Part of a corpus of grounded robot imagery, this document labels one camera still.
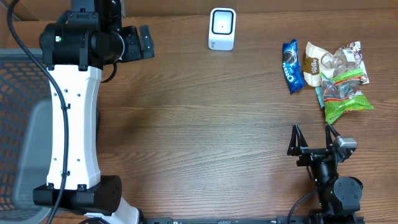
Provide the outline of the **blue Oreo cookie pack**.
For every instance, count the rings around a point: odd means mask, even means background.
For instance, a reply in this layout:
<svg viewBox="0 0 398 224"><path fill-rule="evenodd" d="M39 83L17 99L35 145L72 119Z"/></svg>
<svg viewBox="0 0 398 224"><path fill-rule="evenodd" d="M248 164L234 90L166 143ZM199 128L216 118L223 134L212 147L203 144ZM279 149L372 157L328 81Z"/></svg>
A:
<svg viewBox="0 0 398 224"><path fill-rule="evenodd" d="M290 94L301 90L305 86L301 66L298 58L297 40L282 45L282 69L289 87Z"/></svg>

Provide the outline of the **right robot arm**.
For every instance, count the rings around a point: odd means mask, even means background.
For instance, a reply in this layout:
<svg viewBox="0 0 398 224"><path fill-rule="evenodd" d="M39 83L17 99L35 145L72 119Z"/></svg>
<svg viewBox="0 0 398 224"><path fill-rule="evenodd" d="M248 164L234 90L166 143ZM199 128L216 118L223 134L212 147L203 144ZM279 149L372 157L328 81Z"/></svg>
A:
<svg viewBox="0 0 398 224"><path fill-rule="evenodd" d="M315 189L299 199L290 209L287 223L364 223L357 217L363 194L363 183L355 177L340 177L338 164L347 160L358 143L341 136L336 129L325 126L326 146L309 148L299 126L292 126L287 155L297 156L297 166L305 167ZM312 195L318 195L320 208L309 211L306 217L293 216L294 210Z"/></svg>

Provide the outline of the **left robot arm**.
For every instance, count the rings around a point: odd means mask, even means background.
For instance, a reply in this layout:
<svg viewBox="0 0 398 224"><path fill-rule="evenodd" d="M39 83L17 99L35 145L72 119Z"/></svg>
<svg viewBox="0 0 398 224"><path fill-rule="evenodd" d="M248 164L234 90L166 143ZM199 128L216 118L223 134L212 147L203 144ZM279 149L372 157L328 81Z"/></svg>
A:
<svg viewBox="0 0 398 224"><path fill-rule="evenodd" d="M52 157L47 181L33 191L38 206L87 216L90 223L142 223L122 196L121 179L100 172L97 97L105 65L152 58L146 25L123 26L122 1L73 1L40 35L51 77Z"/></svg>

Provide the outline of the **beige brown pastry bag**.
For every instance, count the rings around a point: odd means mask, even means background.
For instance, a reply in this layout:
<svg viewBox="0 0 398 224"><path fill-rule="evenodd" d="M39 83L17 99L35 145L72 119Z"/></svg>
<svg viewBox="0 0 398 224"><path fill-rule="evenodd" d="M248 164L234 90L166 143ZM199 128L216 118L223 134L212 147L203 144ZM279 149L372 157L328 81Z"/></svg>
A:
<svg viewBox="0 0 398 224"><path fill-rule="evenodd" d="M308 42L305 56L302 70L304 79L310 86L321 85L321 73L327 78L333 78L357 68L363 71L360 84L369 83L360 41L344 45L334 54Z"/></svg>

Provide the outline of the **green snack bag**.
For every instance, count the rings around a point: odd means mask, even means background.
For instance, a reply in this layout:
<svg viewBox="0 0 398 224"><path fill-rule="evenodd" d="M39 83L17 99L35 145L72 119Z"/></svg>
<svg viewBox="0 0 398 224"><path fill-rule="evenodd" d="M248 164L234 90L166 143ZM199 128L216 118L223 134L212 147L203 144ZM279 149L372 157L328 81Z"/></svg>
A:
<svg viewBox="0 0 398 224"><path fill-rule="evenodd" d="M343 113L357 110L373 110L374 107L359 87L362 68L342 73L333 78L320 74L325 121L333 124Z"/></svg>

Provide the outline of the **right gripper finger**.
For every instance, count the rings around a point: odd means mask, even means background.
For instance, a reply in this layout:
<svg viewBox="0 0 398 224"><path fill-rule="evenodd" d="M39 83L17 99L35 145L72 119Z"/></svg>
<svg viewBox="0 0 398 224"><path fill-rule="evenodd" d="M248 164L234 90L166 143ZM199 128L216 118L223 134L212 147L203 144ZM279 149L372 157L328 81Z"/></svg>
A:
<svg viewBox="0 0 398 224"><path fill-rule="evenodd" d="M290 138L290 144L287 150L288 156L301 156L308 151L308 144L298 126L294 124L292 126L292 136Z"/></svg>
<svg viewBox="0 0 398 224"><path fill-rule="evenodd" d="M326 148L330 149L333 145L332 137L338 137L340 134L338 131L330 124L326 124L325 126L325 137L326 137Z"/></svg>

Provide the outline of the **teal snack wrapper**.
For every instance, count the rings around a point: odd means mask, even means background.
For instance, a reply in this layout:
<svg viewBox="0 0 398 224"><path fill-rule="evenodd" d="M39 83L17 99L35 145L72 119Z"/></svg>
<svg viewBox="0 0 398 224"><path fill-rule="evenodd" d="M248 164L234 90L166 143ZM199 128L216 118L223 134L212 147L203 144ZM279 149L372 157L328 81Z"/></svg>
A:
<svg viewBox="0 0 398 224"><path fill-rule="evenodd" d="M315 87L315 92L317 94L318 102L320 104L320 108L324 108L325 104L323 101L323 95L322 95L322 87L321 86L316 86Z"/></svg>

